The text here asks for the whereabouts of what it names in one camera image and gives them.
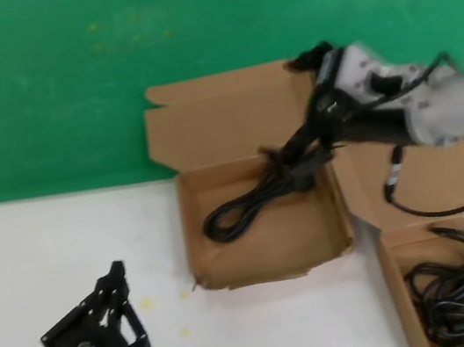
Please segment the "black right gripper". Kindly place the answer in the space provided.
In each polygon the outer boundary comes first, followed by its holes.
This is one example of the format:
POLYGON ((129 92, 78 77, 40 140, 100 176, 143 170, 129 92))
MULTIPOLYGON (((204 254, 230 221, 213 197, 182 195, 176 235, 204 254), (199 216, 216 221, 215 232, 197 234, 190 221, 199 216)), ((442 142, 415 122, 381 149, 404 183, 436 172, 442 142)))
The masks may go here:
POLYGON ((281 162, 301 162, 302 167, 327 163, 334 157, 334 144, 341 141, 404 146, 413 142, 403 109, 358 109, 359 103, 332 81, 317 83, 307 120, 280 150, 281 162))

